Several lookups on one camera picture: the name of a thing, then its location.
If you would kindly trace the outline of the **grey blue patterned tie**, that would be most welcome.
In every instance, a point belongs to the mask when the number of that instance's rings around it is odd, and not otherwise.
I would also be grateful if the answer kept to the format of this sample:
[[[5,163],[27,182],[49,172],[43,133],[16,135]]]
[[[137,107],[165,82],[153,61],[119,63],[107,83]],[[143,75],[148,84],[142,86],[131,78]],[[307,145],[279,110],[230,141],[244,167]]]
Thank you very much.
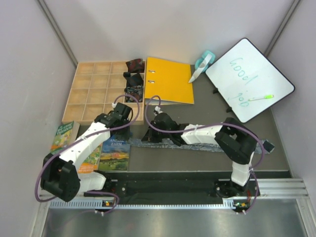
[[[268,140],[262,140],[263,147],[265,149],[265,154],[270,154],[275,149],[274,144],[270,143]],[[130,138],[128,143],[131,146],[142,147],[142,148],[168,148],[168,149],[185,149],[194,151],[207,151],[207,152],[224,152],[223,149],[218,144],[191,144],[191,145],[175,145],[170,139],[163,139],[161,143],[153,143],[148,141],[141,141],[140,139]],[[261,154],[262,150],[257,143],[254,153]]]

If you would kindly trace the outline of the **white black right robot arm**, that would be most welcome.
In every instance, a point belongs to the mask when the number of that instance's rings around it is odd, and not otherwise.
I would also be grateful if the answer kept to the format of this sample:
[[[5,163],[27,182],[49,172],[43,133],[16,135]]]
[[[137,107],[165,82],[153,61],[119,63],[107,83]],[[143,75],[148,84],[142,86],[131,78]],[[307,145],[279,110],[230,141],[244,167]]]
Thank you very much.
[[[250,167],[257,141],[246,133],[246,127],[234,118],[227,118],[229,126],[216,125],[204,128],[202,125],[177,123],[167,113],[160,113],[150,122],[142,141],[161,143],[169,139],[176,146],[193,144],[218,145],[232,161],[229,182],[215,183],[219,196],[230,198],[243,195],[249,188]]]

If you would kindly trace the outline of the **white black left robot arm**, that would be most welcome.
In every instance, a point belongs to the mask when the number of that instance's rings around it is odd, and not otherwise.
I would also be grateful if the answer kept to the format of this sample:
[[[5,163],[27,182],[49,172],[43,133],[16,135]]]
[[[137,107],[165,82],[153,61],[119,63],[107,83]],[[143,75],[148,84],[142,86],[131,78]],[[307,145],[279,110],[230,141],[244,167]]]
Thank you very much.
[[[133,110],[117,103],[108,114],[101,113],[75,142],[56,154],[49,153],[43,160],[40,187],[55,197],[69,202],[77,194],[96,191],[108,195],[112,184],[97,171],[79,174],[86,158],[113,134],[129,134],[130,115]]]

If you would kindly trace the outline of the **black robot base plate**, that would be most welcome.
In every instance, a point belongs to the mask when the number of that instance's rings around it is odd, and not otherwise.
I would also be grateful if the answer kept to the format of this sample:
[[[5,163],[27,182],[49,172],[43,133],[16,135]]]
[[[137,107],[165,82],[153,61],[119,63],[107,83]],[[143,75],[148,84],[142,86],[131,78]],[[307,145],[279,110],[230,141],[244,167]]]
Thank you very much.
[[[102,191],[114,192],[120,197],[140,193],[200,193],[211,197],[255,196],[258,187],[248,179],[245,186],[232,182],[228,172],[104,172]]]

